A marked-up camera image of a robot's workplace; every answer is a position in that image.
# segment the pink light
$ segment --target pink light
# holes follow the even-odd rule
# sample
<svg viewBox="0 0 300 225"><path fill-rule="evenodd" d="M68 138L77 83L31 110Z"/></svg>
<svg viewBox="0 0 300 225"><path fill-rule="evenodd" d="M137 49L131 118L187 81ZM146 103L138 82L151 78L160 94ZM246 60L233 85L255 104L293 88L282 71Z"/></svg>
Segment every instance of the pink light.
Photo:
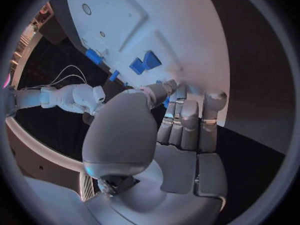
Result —
<svg viewBox="0 0 300 225"><path fill-rule="evenodd" d="M11 74L9 73L2 88L5 89L10 84L10 81L11 81Z"/></svg>

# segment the round hole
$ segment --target round hole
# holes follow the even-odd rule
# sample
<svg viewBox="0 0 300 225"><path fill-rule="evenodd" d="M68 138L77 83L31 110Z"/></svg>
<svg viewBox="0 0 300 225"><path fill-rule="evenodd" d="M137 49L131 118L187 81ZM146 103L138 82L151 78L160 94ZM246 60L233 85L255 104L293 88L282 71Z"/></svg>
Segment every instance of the round hole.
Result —
<svg viewBox="0 0 300 225"><path fill-rule="evenodd" d="M87 15L91 15L92 14L92 11L90 9L90 7L87 5L87 4L82 4L82 9L83 11L87 14Z"/></svg>

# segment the white panel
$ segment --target white panel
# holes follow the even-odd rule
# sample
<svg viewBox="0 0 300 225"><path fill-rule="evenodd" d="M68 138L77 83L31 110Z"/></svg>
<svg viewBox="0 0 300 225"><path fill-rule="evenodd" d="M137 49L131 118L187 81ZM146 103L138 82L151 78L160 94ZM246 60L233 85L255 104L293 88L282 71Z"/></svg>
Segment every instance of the white panel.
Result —
<svg viewBox="0 0 300 225"><path fill-rule="evenodd" d="M68 5L82 44L103 54L123 82L139 87L169 78L185 81L188 98L196 99L200 108L207 87L229 96L227 44L211 0L68 0ZM162 65L135 74L129 65L137 57L143 60L149 50ZM226 113L227 106L219 113L220 125Z"/></svg>

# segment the white wire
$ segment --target white wire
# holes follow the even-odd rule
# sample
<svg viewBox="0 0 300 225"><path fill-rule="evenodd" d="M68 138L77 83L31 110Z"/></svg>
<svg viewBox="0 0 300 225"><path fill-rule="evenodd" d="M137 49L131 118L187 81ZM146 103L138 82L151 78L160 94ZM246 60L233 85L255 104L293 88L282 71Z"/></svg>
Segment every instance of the white wire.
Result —
<svg viewBox="0 0 300 225"><path fill-rule="evenodd" d="M83 79L81 76L79 76L79 75L71 74L71 75L65 76L63 79L59 80L58 82L55 82L55 81L60 77L60 75L61 75L67 68L71 68L71 67L76 68L76 69L81 73L81 75L83 76L84 79ZM77 66L75 66L75 65L68 65L68 66L66 66L63 70L61 70L61 72L57 75L57 77L56 77L51 83L49 83L49 84L44 84L44 85L38 85L38 86L24 87L24 88L22 88L21 90L26 90L26 89L39 89L39 88L42 88L42 87L55 85L55 84L58 84L58 83L60 83L61 81L65 80L66 78L69 78L69 77L77 77L77 78L80 78L80 79L83 81L83 83L88 84L87 79L86 79L86 76L85 76L84 73L80 70L79 67L77 67Z"/></svg>

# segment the white curved surface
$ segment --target white curved surface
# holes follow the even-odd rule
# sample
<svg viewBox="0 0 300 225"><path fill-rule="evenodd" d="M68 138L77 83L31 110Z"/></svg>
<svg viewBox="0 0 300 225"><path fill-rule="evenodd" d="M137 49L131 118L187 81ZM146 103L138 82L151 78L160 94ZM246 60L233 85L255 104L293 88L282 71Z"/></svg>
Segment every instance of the white curved surface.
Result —
<svg viewBox="0 0 300 225"><path fill-rule="evenodd" d="M211 0L67 0L82 45L104 56L118 78L138 88L170 78L189 85L188 99L203 102L203 90L229 96L226 38ZM82 6L91 10L88 15ZM129 65L153 51L162 62L141 75ZM224 125L228 103L218 116Z"/></svg>
<svg viewBox="0 0 300 225"><path fill-rule="evenodd" d="M5 120L6 125L11 131L31 150L49 160L50 162L62 166L66 169L70 169L79 173L85 173L85 168L82 162L69 158L57 151L52 150L46 145L42 144L28 132L26 132L14 118L7 118Z"/></svg>

